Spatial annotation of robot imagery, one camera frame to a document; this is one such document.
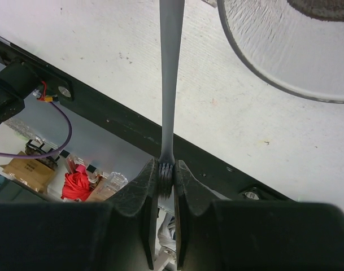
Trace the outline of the grey toothbrush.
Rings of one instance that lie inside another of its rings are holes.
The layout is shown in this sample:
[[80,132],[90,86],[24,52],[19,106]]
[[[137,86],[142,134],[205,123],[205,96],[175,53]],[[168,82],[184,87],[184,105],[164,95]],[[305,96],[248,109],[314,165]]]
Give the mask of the grey toothbrush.
[[173,186],[175,102],[184,7],[184,1],[163,0],[159,2],[162,68],[162,146],[159,158],[158,193],[163,198],[170,197]]

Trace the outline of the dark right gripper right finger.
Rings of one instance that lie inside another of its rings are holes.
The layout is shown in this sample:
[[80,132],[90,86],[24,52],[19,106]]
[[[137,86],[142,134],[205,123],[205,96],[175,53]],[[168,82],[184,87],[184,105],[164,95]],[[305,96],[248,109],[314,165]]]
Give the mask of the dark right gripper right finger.
[[174,167],[179,270],[344,270],[344,213],[325,203],[222,200]]

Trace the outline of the clear glass cup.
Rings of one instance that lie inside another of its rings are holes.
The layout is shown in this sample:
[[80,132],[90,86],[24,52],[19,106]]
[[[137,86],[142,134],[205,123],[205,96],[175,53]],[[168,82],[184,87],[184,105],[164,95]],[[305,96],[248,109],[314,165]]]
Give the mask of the clear glass cup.
[[240,61],[305,99],[344,104],[344,1],[218,1]]

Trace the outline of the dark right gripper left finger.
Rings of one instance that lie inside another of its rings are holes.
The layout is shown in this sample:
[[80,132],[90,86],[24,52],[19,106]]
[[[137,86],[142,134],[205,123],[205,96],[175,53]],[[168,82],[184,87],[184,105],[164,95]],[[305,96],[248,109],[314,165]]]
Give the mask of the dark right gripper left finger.
[[0,203],[0,270],[152,270],[158,161],[112,197]]

